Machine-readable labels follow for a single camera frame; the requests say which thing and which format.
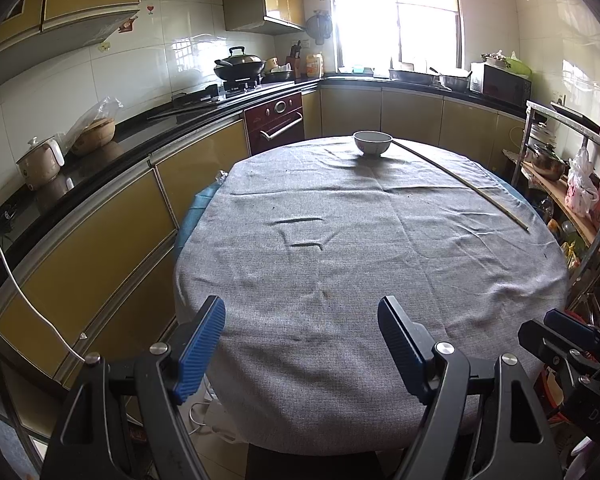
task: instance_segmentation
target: black countertop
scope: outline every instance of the black countertop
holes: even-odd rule
[[[300,80],[267,86],[239,98],[220,101],[202,108],[177,108],[172,103],[148,110],[116,125],[116,134],[106,146],[83,158],[66,156],[61,173],[40,190],[21,187],[0,206],[0,244],[11,269],[62,218],[105,184],[131,168],[159,148],[194,130],[226,116],[240,113],[282,94],[318,85],[391,86],[417,92],[452,97],[520,118],[525,109],[483,98],[473,92],[449,92],[439,88],[389,81],[387,79],[327,74],[321,80]],[[0,286],[7,279],[0,264]]]

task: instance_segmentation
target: metal screw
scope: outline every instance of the metal screw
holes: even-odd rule
[[[502,362],[509,366],[518,364],[518,358],[513,354],[502,354]]]
[[[452,354],[453,352],[456,351],[456,349],[454,348],[454,346],[451,343],[446,343],[446,342],[442,342],[442,343],[438,343],[436,345],[436,350],[438,352],[440,352],[441,354]]]
[[[149,346],[149,352],[151,352],[153,355],[160,355],[160,354],[164,354],[167,350],[169,349],[169,347],[167,346],[167,343],[154,343],[151,346]]]
[[[97,352],[89,352],[87,355],[85,355],[84,362],[89,366],[95,366],[100,362],[100,354]]]

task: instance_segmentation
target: round table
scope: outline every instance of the round table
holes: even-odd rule
[[[184,245],[178,320],[192,319],[209,294],[224,299],[226,325],[207,373],[252,444],[314,455],[409,445],[424,407],[378,329],[385,295],[436,341],[467,356],[513,352],[538,373],[517,331],[564,306],[560,247],[478,164],[407,144],[529,231],[398,146],[368,158],[351,137],[334,137],[238,162]],[[476,407],[468,402],[468,419]]]

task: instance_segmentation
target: oven handle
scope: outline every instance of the oven handle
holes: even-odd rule
[[[267,140],[275,139],[280,134],[285,133],[289,128],[293,128],[294,126],[296,126],[296,124],[300,124],[302,122],[302,114],[300,112],[296,112],[296,114],[298,114],[298,119],[289,123],[287,126],[283,126],[278,131],[276,131],[274,134],[269,135],[267,132],[263,132],[262,130],[260,130],[260,135],[263,136]]]

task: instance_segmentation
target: window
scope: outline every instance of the window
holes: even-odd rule
[[[334,0],[339,66],[460,66],[458,0]]]

